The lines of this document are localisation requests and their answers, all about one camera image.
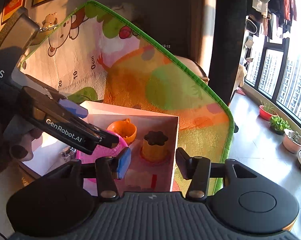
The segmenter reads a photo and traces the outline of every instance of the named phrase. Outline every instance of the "green plant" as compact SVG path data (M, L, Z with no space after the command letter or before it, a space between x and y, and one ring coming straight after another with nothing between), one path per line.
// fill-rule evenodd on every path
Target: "green plant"
M265 103L263 105L263 110L267 113L273 114L273 115L277 115L277 113L274 110L274 107L270 104L270 103Z
M274 115L270 118L270 125L276 131L284 131L284 129L290 129L289 123L278 115Z
M295 143L299 144L301 143L301 136L298 132L290 132L288 133L288 137L293 140Z

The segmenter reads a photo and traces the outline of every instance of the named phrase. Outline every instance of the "play mat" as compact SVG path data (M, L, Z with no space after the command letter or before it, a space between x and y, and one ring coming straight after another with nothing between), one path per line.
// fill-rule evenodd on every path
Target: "play mat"
M228 157L233 117L221 99L158 42L96 2L76 9L28 55L21 71L68 99L179 116L178 147L212 162ZM173 190L190 181L175 170ZM210 179L209 194L221 188Z

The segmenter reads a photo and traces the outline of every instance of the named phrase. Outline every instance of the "metal pivot bolt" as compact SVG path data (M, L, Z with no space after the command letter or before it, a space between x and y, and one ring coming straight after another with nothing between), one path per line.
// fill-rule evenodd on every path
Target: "metal pivot bolt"
M205 193L201 190L192 190L188 193L188 195L192 198L202 198L205 196Z
M100 195L103 198L114 198L117 196L116 192L114 192L112 190L104 190L102 193L100 193Z

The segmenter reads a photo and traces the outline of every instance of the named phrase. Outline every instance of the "window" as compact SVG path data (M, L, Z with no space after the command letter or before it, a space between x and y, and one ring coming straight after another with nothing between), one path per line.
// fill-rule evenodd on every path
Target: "window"
M254 62L249 64L247 80L301 127L301 0L296 0L296 7L298 21L287 26L289 39L279 39L274 33L271 40L253 37Z

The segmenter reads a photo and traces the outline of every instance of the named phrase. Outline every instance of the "orange cup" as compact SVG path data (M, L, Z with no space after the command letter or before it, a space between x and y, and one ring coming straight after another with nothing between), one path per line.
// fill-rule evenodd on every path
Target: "orange cup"
M108 131L112 131L120 135L127 144L132 143L136 138L137 127L127 118L124 121L116 121L107 127Z

